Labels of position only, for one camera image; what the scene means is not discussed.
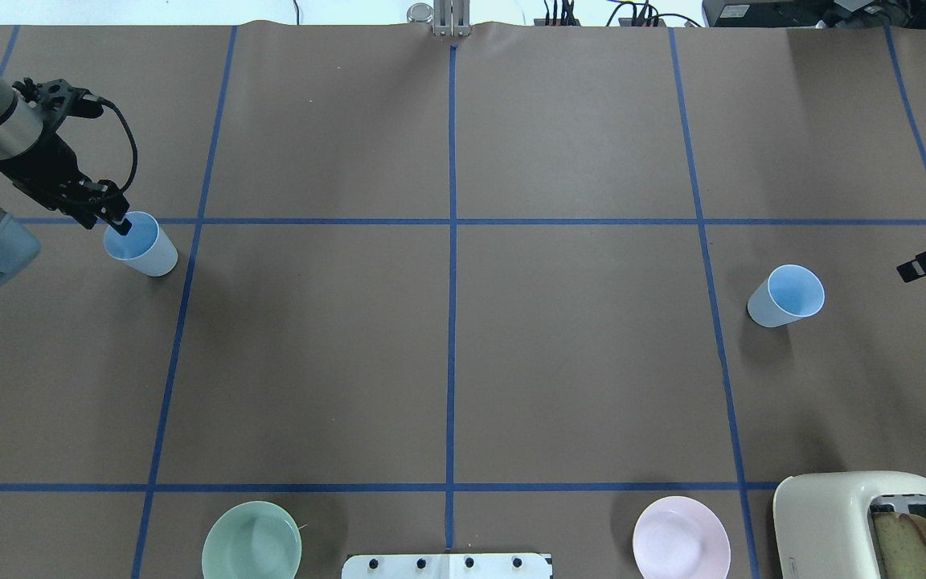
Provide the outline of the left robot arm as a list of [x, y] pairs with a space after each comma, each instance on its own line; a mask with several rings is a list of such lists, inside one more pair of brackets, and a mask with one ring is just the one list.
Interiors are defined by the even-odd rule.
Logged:
[[[124, 183], [92, 179], [59, 134], [71, 117], [96, 120], [113, 111], [131, 146], [131, 169]], [[76, 221], [82, 228], [106, 224], [121, 235], [132, 230], [126, 191], [138, 169], [138, 147], [125, 115], [110, 100], [66, 80], [7, 82], [0, 76], [0, 175], [41, 208]], [[41, 243], [0, 204], [0, 287], [39, 256]]]

